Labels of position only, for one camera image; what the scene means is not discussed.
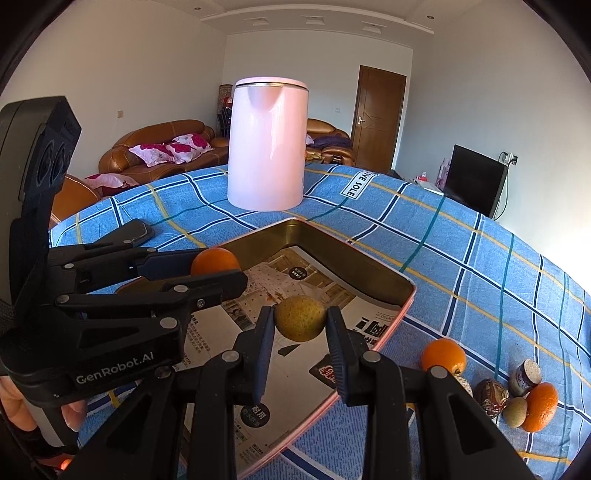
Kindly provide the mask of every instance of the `orange light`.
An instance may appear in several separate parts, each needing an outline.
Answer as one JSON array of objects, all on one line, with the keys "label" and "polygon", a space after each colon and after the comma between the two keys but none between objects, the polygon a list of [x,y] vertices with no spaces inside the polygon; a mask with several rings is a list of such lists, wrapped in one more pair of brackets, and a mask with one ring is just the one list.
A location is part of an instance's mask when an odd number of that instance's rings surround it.
[{"label": "orange light", "polygon": [[68,467],[68,465],[70,465],[70,462],[71,462],[71,461],[72,461],[72,459],[71,459],[71,458],[67,458],[67,459],[65,459],[65,460],[64,460],[64,461],[61,463],[61,465],[60,465],[60,469],[61,469],[61,470],[65,470],[65,469]]}]

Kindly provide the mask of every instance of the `finger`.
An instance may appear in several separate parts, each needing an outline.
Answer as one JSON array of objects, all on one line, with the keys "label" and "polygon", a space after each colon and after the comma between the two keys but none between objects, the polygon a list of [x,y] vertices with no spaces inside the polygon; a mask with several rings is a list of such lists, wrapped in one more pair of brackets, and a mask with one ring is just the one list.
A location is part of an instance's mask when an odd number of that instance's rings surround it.
[{"label": "finger", "polygon": [[84,412],[84,415],[86,415],[86,400],[78,400],[72,403],[68,403],[68,405],[72,407],[72,410],[78,413]]},{"label": "finger", "polygon": [[86,402],[84,400],[61,406],[61,414],[66,425],[74,432],[79,432],[86,418]]},{"label": "finger", "polygon": [[37,422],[29,412],[27,405],[22,400],[2,398],[2,406],[6,411],[8,420],[25,432],[31,432],[37,428]]},{"label": "finger", "polygon": [[0,377],[0,397],[23,400],[25,397],[10,377]]}]

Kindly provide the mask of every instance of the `purple cloth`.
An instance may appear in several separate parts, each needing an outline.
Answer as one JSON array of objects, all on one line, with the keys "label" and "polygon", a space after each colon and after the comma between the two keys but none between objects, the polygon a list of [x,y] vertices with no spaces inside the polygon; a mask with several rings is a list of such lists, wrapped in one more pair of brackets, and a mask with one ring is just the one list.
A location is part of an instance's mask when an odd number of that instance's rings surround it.
[{"label": "purple cloth", "polygon": [[314,143],[309,145],[312,148],[318,148],[322,150],[326,147],[343,147],[351,148],[351,140],[340,135],[323,135],[314,139]]}]

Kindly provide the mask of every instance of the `television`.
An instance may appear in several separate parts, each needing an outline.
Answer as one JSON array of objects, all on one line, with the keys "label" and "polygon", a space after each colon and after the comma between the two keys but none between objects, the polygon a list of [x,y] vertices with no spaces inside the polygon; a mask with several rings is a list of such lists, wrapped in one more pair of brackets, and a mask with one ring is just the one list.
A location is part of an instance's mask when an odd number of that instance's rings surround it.
[{"label": "television", "polygon": [[493,218],[507,172],[504,163],[455,145],[443,194]]}]

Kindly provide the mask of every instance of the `brown armchair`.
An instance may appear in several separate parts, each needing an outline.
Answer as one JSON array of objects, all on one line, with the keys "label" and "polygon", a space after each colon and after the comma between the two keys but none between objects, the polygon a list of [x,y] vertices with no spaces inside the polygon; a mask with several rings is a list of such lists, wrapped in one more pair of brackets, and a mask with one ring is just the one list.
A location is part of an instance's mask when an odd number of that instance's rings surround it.
[{"label": "brown armchair", "polygon": [[[148,167],[129,148],[146,143],[166,143],[179,135],[198,133],[213,147],[195,160],[182,165],[164,163]],[[124,135],[99,161],[100,173],[122,173],[140,185],[178,173],[228,163],[228,139],[216,138],[213,128],[199,120],[176,120],[150,125]]]},{"label": "brown armchair", "polygon": [[[309,118],[306,131],[312,138],[323,137],[324,135],[338,135],[349,138],[347,132],[339,130],[328,122]],[[322,163],[332,163],[333,160],[340,160],[343,165],[354,166],[355,156],[353,150],[343,147],[326,147],[322,150],[306,146],[306,158],[319,159]]]},{"label": "brown armchair", "polygon": [[53,199],[49,227],[53,228],[62,220],[94,205],[100,195],[81,180],[67,175],[64,185]]}]

